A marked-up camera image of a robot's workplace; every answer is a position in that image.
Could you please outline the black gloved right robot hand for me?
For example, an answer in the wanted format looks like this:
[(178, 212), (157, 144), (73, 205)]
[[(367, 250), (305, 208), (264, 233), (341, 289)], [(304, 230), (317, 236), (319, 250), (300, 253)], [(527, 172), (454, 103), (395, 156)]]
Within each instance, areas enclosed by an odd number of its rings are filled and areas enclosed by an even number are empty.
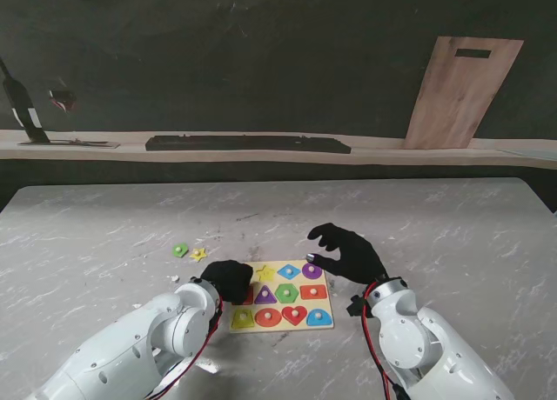
[(339, 250), (339, 259), (309, 254), (309, 263), (337, 277), (351, 282), (368, 285), (388, 279), (386, 268), (372, 244), (357, 233), (345, 230), (334, 223), (314, 227), (308, 234), (309, 240), (319, 240), (319, 247), (327, 252)]

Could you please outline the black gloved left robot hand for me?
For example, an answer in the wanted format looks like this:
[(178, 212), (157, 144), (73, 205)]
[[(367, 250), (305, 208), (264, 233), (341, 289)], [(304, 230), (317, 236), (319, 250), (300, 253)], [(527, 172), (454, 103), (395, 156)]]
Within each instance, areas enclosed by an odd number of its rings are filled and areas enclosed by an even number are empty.
[(250, 291), (253, 268), (235, 260), (217, 261), (207, 265), (201, 279), (209, 282), (224, 302), (243, 304)]

